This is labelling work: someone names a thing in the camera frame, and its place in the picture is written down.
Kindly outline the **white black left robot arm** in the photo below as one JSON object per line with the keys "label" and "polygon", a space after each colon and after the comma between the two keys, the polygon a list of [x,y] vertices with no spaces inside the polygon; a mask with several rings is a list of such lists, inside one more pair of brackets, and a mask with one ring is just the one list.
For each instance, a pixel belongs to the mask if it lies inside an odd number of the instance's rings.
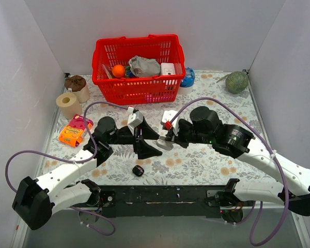
{"label": "white black left robot arm", "polygon": [[89,179],[69,184],[104,163],[112,154],[111,145],[132,145],[138,159],[162,155],[146,140],[158,140],[159,134],[140,112],[129,115],[128,125],[117,128],[111,117],[103,117],[89,142],[75,156],[79,163],[62,164],[35,179],[27,176],[17,189],[12,208],[32,230],[42,227],[51,216],[70,206],[85,203],[93,207],[100,200],[100,188]]}

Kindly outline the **black earbud charging case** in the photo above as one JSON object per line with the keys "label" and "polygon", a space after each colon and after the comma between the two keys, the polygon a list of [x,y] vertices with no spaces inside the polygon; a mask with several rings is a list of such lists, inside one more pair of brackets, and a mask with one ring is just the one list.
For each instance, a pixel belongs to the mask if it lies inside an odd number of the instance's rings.
{"label": "black earbud charging case", "polygon": [[144,169],[140,165],[136,165],[132,168],[132,173],[138,177],[144,174]]}

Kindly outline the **white earbud charging case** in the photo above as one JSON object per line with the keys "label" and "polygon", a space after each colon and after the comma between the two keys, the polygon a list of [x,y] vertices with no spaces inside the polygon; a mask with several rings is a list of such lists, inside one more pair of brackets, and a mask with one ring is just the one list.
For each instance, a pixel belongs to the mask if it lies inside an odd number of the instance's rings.
{"label": "white earbud charging case", "polygon": [[174,145],[171,142],[162,140],[162,139],[158,139],[156,141],[156,145],[164,150],[170,151],[173,149]]}

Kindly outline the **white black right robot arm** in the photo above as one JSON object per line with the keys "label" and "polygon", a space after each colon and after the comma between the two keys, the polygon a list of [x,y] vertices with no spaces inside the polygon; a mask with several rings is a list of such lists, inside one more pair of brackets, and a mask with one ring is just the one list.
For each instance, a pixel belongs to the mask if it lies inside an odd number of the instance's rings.
{"label": "white black right robot arm", "polygon": [[270,154],[251,132],[238,125],[223,124],[217,113],[205,106],[190,113],[190,120],[176,119],[164,124],[165,141],[187,148],[190,143],[210,144],[225,156],[256,167],[275,179],[274,183],[233,180],[224,191],[229,205],[249,200],[283,205],[302,216],[310,216],[310,169],[297,165],[282,155]]}

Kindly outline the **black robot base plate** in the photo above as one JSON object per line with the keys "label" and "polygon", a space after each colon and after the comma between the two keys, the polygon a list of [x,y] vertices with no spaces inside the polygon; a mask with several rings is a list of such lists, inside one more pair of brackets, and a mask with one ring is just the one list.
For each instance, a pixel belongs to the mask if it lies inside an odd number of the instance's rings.
{"label": "black robot base plate", "polygon": [[96,204],[107,218],[132,216],[205,216],[220,218],[222,209],[240,212],[241,202],[224,185],[102,185]]}

